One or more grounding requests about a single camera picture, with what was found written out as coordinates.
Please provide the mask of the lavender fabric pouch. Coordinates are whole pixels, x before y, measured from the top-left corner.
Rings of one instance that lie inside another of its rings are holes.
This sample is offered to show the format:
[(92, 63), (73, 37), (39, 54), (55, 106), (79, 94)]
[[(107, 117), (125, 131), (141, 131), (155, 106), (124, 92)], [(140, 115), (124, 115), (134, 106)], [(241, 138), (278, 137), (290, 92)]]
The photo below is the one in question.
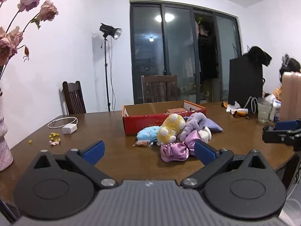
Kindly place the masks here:
[(205, 126), (211, 131), (211, 132), (223, 132), (223, 129), (217, 124), (215, 123), (213, 120), (211, 119), (206, 119), (206, 123)]

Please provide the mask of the purple satin scrunchie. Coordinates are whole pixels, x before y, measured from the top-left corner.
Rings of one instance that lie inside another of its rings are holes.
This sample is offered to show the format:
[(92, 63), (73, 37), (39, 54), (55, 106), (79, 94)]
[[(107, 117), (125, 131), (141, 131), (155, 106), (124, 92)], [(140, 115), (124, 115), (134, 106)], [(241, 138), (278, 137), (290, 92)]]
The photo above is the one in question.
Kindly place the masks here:
[(161, 145), (160, 155), (164, 162), (186, 161), (190, 156), (195, 156), (194, 146), (197, 141), (208, 143), (211, 135), (207, 131), (192, 131), (183, 142)]

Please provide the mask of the lavender fluffy headband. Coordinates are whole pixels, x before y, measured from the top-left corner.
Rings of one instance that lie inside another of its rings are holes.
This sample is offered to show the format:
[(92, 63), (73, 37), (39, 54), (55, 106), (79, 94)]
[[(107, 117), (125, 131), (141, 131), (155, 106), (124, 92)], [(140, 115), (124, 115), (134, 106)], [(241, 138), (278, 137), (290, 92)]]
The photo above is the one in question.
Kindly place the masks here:
[(180, 141), (184, 141), (192, 131), (200, 131), (206, 124), (206, 116), (201, 112), (191, 114), (185, 124), (183, 131), (179, 136)]

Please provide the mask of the yellow plush toy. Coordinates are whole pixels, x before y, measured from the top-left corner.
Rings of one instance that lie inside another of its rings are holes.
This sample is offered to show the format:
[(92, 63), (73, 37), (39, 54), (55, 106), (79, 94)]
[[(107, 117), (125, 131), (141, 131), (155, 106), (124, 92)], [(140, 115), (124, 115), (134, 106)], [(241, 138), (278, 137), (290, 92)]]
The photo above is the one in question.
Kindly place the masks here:
[(170, 114), (160, 126), (157, 133), (157, 145), (175, 143), (178, 134), (183, 131), (185, 125), (186, 122), (181, 115), (176, 113)]

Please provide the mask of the blue plush toy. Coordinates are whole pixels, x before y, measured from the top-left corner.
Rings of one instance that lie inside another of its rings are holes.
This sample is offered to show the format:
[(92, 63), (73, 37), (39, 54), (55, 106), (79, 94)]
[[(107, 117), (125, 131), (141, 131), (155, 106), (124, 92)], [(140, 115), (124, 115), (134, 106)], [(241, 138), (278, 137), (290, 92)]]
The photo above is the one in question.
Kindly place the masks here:
[(160, 126), (146, 127), (137, 133), (137, 141), (149, 141), (150, 143), (157, 142), (159, 131)]

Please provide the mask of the pink suitcase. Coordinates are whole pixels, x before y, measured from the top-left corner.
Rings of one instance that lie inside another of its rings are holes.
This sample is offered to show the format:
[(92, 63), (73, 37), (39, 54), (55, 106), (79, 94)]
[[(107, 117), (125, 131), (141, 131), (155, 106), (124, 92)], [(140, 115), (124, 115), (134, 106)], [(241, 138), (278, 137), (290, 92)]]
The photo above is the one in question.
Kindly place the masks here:
[(301, 116), (301, 78), (299, 75), (289, 78), (288, 85), (282, 85), (280, 120), (294, 120)]

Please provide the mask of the glass cup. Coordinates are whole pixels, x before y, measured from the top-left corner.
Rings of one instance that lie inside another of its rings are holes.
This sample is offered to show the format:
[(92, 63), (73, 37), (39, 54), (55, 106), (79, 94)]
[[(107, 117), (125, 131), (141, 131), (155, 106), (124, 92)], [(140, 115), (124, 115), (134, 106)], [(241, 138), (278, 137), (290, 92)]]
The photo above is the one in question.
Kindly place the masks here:
[(268, 123), (271, 111), (272, 103), (263, 98), (258, 98), (258, 121), (260, 123)]

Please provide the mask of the white power adapter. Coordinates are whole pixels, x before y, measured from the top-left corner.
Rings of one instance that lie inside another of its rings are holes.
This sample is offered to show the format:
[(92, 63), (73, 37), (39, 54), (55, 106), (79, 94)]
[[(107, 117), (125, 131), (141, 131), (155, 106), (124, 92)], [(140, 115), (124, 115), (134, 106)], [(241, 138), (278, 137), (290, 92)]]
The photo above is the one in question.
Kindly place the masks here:
[(62, 127), (63, 134), (72, 134), (77, 130), (77, 124), (67, 124)]

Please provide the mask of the orange white tube wrapper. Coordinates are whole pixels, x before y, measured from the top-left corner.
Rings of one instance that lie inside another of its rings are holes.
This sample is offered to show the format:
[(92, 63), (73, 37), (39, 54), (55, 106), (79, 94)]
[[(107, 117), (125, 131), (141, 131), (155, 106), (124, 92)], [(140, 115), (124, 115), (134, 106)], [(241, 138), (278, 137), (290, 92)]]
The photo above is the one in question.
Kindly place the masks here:
[(237, 102), (235, 102), (234, 105), (222, 102), (221, 106), (226, 109), (226, 112), (231, 113), (231, 115), (235, 118), (249, 119), (249, 110), (247, 108), (241, 108)]

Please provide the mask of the snack packet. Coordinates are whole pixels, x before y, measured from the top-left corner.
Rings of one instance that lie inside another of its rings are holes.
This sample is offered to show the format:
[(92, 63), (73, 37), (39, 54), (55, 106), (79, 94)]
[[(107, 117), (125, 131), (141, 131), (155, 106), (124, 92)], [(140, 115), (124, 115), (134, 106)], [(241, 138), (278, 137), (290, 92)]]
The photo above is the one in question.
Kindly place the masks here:
[(153, 146), (153, 143), (148, 140), (137, 140), (133, 147), (151, 147)]

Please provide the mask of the dark wooden chair left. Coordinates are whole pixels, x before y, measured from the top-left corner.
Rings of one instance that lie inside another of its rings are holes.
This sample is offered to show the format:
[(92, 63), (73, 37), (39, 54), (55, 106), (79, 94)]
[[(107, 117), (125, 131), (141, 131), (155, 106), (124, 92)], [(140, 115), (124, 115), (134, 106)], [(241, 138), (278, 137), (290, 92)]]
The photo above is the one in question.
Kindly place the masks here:
[(64, 81), (62, 87), (68, 114), (85, 114), (86, 108), (80, 81), (75, 83)]

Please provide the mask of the black paper bag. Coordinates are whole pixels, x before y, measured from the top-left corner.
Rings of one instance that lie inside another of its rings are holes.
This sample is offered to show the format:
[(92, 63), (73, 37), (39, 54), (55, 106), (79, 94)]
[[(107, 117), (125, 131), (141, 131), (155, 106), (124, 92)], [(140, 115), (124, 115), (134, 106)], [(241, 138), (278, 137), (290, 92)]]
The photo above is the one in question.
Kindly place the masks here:
[(249, 97), (261, 97), (263, 91), (263, 69), (259, 63), (247, 56), (230, 60), (228, 103), (235, 102), (244, 107)]

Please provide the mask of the small pink box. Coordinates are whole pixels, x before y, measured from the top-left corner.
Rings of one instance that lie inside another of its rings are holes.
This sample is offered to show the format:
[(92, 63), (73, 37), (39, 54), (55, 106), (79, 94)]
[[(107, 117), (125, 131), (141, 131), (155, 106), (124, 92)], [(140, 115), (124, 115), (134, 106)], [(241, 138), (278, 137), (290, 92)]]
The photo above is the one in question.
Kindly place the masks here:
[(181, 113), (181, 112), (186, 112), (187, 109), (185, 108), (172, 108), (172, 109), (167, 109), (166, 113), (172, 114), (172, 113)]

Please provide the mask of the pink textured vase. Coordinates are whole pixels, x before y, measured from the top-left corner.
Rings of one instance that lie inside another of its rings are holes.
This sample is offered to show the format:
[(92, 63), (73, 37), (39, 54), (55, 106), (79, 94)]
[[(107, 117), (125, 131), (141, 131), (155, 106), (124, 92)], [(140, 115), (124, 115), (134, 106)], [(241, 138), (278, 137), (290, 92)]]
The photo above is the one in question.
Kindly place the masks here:
[(1, 90), (1, 119), (0, 119), (0, 171), (5, 170), (13, 163), (13, 155), (10, 148), (5, 140), (5, 135), (8, 132), (7, 125), (4, 121), (4, 111), (3, 111), (3, 92)]

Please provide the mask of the sliding glass door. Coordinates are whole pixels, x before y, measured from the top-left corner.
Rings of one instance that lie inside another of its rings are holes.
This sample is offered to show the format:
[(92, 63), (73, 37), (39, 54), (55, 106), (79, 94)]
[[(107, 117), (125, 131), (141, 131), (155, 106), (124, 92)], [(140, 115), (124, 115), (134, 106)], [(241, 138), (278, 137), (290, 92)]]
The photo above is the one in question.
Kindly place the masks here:
[(143, 76), (175, 76), (173, 100), (227, 101), (230, 60), (241, 55), (238, 19), (193, 6), (130, 4), (134, 102), (151, 102)]

